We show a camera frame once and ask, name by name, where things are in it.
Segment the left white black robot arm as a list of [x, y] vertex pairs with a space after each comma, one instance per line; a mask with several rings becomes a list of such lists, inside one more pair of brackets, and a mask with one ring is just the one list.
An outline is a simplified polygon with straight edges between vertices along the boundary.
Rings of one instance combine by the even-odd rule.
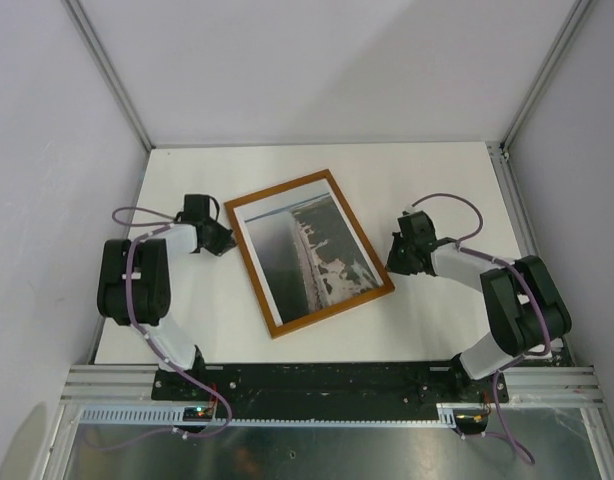
[[174, 389], [186, 399], [197, 399], [207, 390], [208, 376], [199, 347], [173, 318], [171, 270], [177, 261], [202, 251], [222, 256], [236, 246], [234, 233], [219, 222], [219, 202], [208, 194], [185, 195], [174, 216], [143, 207], [131, 210], [158, 219], [128, 222], [128, 227], [145, 231], [132, 240], [105, 242], [99, 313], [132, 328], [158, 358], [160, 369], [176, 372]]

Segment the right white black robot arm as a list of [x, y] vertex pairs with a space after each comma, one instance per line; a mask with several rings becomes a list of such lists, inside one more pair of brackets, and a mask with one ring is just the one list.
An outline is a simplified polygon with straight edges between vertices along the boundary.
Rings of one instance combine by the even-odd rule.
[[405, 211], [398, 225], [389, 272], [450, 279], [483, 296], [489, 332], [451, 360], [448, 388], [456, 399], [473, 400], [485, 378], [529, 354], [548, 355], [552, 341], [571, 331], [571, 315], [541, 258], [505, 260], [439, 239], [422, 211]]

